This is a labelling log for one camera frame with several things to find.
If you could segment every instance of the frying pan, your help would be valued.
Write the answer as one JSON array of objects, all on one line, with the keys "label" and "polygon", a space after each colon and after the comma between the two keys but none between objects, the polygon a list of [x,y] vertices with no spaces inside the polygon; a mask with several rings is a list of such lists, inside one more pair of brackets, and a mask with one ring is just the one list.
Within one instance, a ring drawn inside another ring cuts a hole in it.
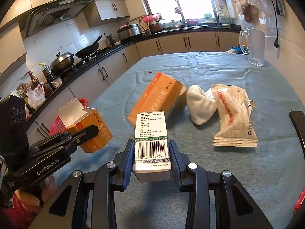
[{"label": "frying pan", "polygon": [[77,53],[75,53],[75,56],[78,58],[86,58],[90,54],[94,53],[99,48],[99,40],[102,38],[102,36],[99,36],[96,41],[92,45],[86,46],[84,49],[81,49]]}]

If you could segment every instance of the tile backsplash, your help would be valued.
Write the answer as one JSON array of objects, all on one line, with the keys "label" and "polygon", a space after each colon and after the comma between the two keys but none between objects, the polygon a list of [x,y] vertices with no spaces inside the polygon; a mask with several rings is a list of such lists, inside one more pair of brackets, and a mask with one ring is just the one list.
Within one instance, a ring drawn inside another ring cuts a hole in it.
[{"label": "tile backsplash", "polygon": [[[77,51],[91,45],[98,36],[103,35],[100,40],[99,48],[106,47],[106,38],[112,34],[115,41],[119,41],[117,30],[126,23],[126,19],[89,28],[83,12],[77,17],[48,27],[33,36],[25,38],[23,41],[26,50],[26,62],[19,67],[10,77],[1,85],[0,96],[4,98],[10,94],[20,83],[29,83],[29,75],[25,75],[29,70],[36,75],[41,82],[46,79],[42,73],[42,67],[39,62],[50,65],[56,58],[58,48],[62,46],[61,53],[70,52],[75,54]],[[74,63],[80,61],[74,56]]]}]

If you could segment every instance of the kettle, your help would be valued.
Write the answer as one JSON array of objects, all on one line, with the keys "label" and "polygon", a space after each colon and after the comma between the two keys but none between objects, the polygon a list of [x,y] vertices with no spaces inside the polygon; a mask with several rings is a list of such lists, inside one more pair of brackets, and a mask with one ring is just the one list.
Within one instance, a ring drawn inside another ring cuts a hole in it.
[{"label": "kettle", "polygon": [[114,47],[114,38],[112,37],[111,33],[109,34],[109,36],[106,36],[106,34],[104,33],[105,37],[106,37],[106,44],[108,47]]}]

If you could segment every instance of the range hood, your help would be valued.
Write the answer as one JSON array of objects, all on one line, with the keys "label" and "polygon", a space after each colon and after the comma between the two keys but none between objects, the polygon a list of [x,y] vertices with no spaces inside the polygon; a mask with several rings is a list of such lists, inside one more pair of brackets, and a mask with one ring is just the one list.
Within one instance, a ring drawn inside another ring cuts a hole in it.
[{"label": "range hood", "polygon": [[77,16],[94,0],[56,0],[38,7],[26,21],[25,37]]}]

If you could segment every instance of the beige plastic package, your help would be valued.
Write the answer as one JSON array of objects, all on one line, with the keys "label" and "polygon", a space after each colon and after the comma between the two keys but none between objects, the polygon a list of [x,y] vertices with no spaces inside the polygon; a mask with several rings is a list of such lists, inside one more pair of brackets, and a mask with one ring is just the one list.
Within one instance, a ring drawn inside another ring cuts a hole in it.
[{"label": "beige plastic package", "polygon": [[250,122],[251,104],[255,103],[251,103],[246,91],[237,86],[214,84],[212,93],[220,119],[220,131],[213,145],[256,147],[258,139]]}]

